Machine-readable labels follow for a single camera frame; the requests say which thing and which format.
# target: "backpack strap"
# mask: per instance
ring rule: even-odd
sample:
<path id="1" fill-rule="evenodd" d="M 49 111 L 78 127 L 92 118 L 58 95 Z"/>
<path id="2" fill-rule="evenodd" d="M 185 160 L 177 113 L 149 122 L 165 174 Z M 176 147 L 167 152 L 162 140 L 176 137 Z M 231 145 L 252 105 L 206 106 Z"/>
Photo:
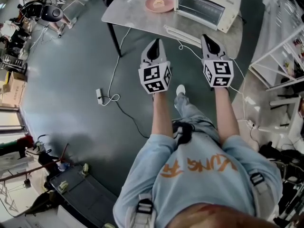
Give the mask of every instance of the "backpack strap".
<path id="1" fill-rule="evenodd" d="M 136 207 L 129 207 L 125 218 L 126 228 L 154 228 L 156 210 L 153 208 L 152 195 L 143 193 L 138 195 Z"/>
<path id="2" fill-rule="evenodd" d="M 272 191 L 265 182 L 263 175 L 257 170 L 250 171 L 248 174 L 252 183 L 256 217 L 268 219 L 276 207 Z"/>

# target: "cake slice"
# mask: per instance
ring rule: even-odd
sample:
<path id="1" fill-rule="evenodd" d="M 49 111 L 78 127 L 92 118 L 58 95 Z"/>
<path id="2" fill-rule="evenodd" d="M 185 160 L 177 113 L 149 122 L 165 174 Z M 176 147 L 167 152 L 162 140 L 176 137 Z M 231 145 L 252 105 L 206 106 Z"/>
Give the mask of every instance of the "cake slice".
<path id="1" fill-rule="evenodd" d="M 155 0 L 154 3 L 153 3 L 154 8 L 160 8 L 160 7 L 163 7 L 163 6 L 165 6 L 164 0 Z"/>

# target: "pink plate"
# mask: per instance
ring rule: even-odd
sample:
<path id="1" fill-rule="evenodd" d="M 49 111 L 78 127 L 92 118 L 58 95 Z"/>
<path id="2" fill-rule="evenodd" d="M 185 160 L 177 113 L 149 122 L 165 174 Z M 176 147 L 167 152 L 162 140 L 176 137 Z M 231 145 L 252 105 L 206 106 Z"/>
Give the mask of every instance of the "pink plate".
<path id="1" fill-rule="evenodd" d="M 170 10 L 172 10 L 174 8 L 174 2 L 173 0 L 163 0 L 165 2 L 165 6 L 160 7 L 160 8 L 155 8 L 153 6 L 155 0 L 147 0 L 146 1 L 146 8 L 154 13 L 165 13 L 165 12 L 169 12 Z"/>

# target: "toaster oven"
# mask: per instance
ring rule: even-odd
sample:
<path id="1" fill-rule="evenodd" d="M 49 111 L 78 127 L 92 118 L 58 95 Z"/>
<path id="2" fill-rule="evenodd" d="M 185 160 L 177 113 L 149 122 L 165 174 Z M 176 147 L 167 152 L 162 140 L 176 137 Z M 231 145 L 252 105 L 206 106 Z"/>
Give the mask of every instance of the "toaster oven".
<path id="1" fill-rule="evenodd" d="M 176 13 L 227 33 L 236 19 L 241 0 L 174 0 Z"/>

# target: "light blue t-shirt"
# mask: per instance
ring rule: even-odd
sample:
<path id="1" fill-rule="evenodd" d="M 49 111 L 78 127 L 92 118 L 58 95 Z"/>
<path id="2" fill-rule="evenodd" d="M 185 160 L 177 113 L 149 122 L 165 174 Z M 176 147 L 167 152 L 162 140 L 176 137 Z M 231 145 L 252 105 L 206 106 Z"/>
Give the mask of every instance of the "light blue t-shirt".
<path id="1" fill-rule="evenodd" d="M 258 170 L 264 176 L 278 203 L 282 180 L 277 167 L 251 149 L 240 136 L 231 136 L 220 148 L 217 138 L 206 132 L 193 132 L 191 140 L 178 148 L 173 138 L 150 136 L 139 151 L 114 206 L 118 227 L 125 227 L 126 211 L 138 204 L 138 195 L 148 192 L 152 192 L 157 228 L 164 228 L 179 212 L 196 203 L 228 206 L 254 216 L 248 175 L 251 170 Z"/>

